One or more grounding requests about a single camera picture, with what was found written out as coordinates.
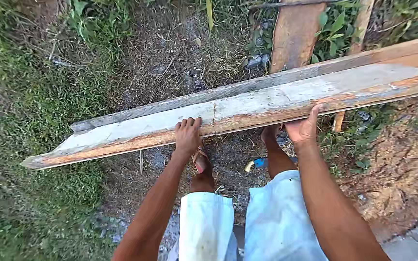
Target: white shorts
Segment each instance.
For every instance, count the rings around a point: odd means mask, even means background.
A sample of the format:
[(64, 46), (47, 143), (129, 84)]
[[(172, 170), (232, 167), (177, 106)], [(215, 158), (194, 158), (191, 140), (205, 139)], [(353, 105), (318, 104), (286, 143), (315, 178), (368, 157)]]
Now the white shorts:
[[(250, 188), (244, 260), (322, 261), (306, 211), (298, 170), (283, 171), (263, 188)], [(180, 209), (179, 261), (236, 261), (232, 199), (190, 193)]]

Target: wooden plank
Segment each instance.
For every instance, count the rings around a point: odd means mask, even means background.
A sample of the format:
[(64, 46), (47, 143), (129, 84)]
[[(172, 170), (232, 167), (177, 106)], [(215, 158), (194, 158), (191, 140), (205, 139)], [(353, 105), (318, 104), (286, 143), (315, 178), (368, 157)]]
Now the wooden plank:
[(125, 121), (127, 119), (172, 110), (187, 105), (217, 100), (224, 97), (232, 97), (244, 92), (252, 92), (275, 85), (281, 85), (417, 53), (418, 39), (76, 122), (71, 125), (71, 128), (74, 132), (90, 130), (103, 125)]
[(362, 5), (357, 14), (354, 27), (359, 30), (359, 41), (353, 42), (348, 50), (348, 55), (359, 53), (363, 49), (364, 38), (366, 37), (367, 27), (369, 26), (370, 15), (372, 14), (373, 3), (375, 0), (360, 0)]
[(319, 15), (326, 4), (281, 7), (272, 39), (270, 72), (305, 66), (312, 55), (319, 30)]
[[(351, 44), (351, 48), (349, 48), (347, 54), (357, 54), (363, 48), (364, 38), (366, 36), (367, 27), (369, 25), (370, 15), (372, 14), (373, 3), (374, 0), (360, 0), (359, 2), (362, 6), (359, 9), (359, 13), (357, 14), (356, 21), (354, 23), (354, 27), (360, 31), (358, 37), (359, 41), (353, 42)], [(335, 114), (335, 118), (333, 121), (333, 131), (340, 132), (341, 125), (343, 124), (343, 119), (345, 118), (345, 112), (340, 111)]]
[(22, 164), (43, 169), (171, 144), (175, 123), (189, 116), (203, 118), (207, 137), (305, 118), (317, 103), (326, 114), (416, 96), (418, 67), (365, 65), (78, 132)]

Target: foot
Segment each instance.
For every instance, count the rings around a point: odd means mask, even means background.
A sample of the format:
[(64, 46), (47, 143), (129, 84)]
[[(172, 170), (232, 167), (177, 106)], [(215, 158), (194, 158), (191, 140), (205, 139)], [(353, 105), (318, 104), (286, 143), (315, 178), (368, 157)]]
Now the foot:
[(268, 139), (276, 139), (278, 132), (282, 129), (281, 124), (274, 124), (264, 128), (261, 134), (261, 140), (265, 143)]
[(192, 158), (198, 173), (203, 173), (210, 166), (209, 158), (207, 157), (207, 154), (202, 150), (201, 146), (193, 154)]

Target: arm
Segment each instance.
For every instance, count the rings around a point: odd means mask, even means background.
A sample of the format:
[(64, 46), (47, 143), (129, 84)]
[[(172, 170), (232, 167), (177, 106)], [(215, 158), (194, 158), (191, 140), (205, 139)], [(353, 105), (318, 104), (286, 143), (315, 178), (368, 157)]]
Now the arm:
[(317, 239), (331, 261), (389, 261), (367, 222), (331, 178), (321, 157), (316, 142), (320, 108), (316, 105), (306, 120), (285, 124), (298, 156), (302, 193)]
[(144, 198), (120, 242), (113, 261), (156, 260), (169, 222), (185, 164), (201, 144), (201, 118), (184, 119), (175, 127), (176, 149), (171, 161)]

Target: hand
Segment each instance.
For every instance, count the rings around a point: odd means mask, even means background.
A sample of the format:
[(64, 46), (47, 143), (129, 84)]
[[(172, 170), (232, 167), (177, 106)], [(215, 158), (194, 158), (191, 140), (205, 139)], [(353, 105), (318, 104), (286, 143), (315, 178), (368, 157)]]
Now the hand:
[(322, 104), (317, 104), (311, 110), (309, 118), (284, 123), (288, 136), (293, 143), (313, 141), (317, 137), (317, 115), (322, 108)]
[(185, 155), (191, 156), (201, 145), (201, 137), (199, 136), (199, 127), (202, 118), (198, 117), (183, 119), (175, 125), (175, 151), (180, 151)]

